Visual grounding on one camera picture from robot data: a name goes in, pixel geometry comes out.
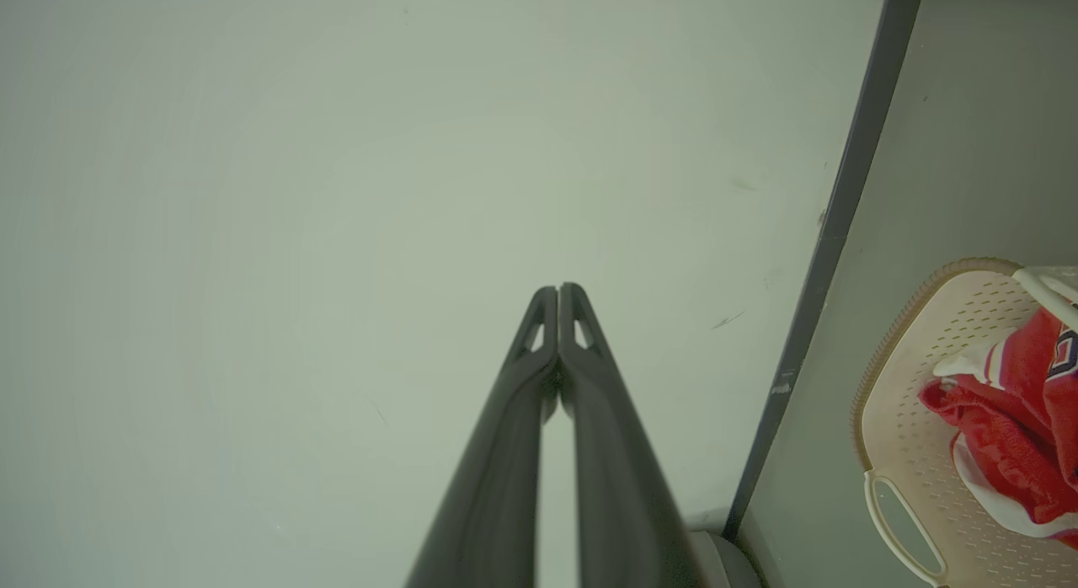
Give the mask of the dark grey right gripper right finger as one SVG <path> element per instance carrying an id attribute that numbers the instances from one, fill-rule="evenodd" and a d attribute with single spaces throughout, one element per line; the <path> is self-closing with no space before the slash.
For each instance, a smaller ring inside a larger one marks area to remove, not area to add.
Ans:
<path id="1" fill-rule="evenodd" d="M 559 289 L 561 400 L 573 419 L 581 588 L 705 588 L 685 522 L 585 289 Z"/>

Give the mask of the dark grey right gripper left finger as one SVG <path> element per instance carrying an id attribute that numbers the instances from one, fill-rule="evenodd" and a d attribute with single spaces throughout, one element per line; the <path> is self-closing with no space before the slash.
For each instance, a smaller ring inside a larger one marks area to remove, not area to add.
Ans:
<path id="1" fill-rule="evenodd" d="M 556 320 L 558 289 L 536 290 L 404 588 L 535 588 Z"/>

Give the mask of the red and white garment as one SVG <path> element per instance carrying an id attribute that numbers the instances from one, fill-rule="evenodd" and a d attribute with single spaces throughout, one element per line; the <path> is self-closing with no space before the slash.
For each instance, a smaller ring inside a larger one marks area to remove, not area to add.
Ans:
<path id="1" fill-rule="evenodd" d="M 1078 551 L 1078 331 L 1040 307 L 932 368 L 920 401 L 958 430 L 960 481 L 990 519 Z"/>

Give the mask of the cream perforated laundry basket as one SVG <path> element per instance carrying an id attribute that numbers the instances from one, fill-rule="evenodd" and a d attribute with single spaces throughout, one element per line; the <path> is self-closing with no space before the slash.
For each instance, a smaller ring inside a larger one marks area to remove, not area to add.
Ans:
<path id="1" fill-rule="evenodd" d="M 867 366 L 851 407 L 867 511 L 925 588 L 1078 588 L 1078 551 L 990 519 L 953 467 L 958 430 L 920 401 L 936 364 L 1039 307 L 1078 328 L 1078 266 L 948 263 L 906 303 Z"/>

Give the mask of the black baseboard strip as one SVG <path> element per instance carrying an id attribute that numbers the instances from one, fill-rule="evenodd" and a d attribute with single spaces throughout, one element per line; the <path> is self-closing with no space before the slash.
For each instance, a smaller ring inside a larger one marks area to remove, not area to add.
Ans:
<path id="1" fill-rule="evenodd" d="M 755 430 L 750 456 L 740 474 L 738 489 L 733 497 L 723 527 L 723 538 L 735 542 L 750 511 L 750 503 L 765 469 L 782 420 L 792 400 L 792 393 L 808 359 L 808 350 L 819 329 L 827 297 L 835 279 L 841 254 L 849 238 L 852 219 L 862 199 L 867 175 L 877 154 L 879 138 L 889 114 L 894 90 L 904 67 L 914 26 L 920 15 L 921 0 L 884 0 L 879 12 L 873 46 L 867 56 L 867 67 L 846 145 L 839 161 L 835 182 L 821 213 L 816 244 L 808 263 L 808 273 L 796 306 L 792 326 L 768 391 L 765 410 Z"/>

